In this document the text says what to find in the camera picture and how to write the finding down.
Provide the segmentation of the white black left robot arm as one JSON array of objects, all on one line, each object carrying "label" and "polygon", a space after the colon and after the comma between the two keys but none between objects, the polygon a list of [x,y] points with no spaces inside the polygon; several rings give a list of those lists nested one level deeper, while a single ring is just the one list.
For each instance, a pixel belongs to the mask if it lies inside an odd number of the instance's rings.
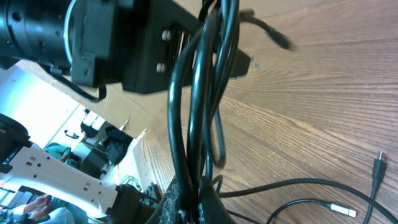
[{"label": "white black left robot arm", "polygon": [[238,1],[204,2],[195,17],[174,1],[1,2],[1,68],[39,64],[97,103],[110,83],[167,92],[175,177],[157,208],[130,185],[108,184],[52,158],[23,125],[1,116],[1,180],[27,184],[113,223],[232,223],[211,185],[210,125],[229,78],[244,75]]}]

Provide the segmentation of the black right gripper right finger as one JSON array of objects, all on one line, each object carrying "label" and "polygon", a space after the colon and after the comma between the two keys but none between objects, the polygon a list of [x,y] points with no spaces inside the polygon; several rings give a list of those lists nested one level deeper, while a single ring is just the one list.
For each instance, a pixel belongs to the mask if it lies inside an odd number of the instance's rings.
[{"label": "black right gripper right finger", "polygon": [[198,196],[199,223],[235,224],[213,188],[211,181],[203,176],[200,179]]}]

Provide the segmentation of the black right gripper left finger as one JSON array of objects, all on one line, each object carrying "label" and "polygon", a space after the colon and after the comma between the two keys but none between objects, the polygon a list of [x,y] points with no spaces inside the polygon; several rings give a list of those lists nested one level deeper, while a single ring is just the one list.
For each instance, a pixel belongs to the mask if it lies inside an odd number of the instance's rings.
[{"label": "black right gripper left finger", "polygon": [[190,179],[174,177],[146,224],[190,223]]}]

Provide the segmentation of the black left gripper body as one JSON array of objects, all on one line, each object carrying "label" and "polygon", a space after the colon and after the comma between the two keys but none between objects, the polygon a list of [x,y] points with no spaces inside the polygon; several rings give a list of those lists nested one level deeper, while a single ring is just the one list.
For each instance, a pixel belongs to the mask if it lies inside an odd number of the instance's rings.
[{"label": "black left gripper body", "polygon": [[175,1],[67,1],[64,51],[70,79],[82,94],[106,85],[140,94],[164,91],[180,52],[182,34],[193,36],[203,22]]}]

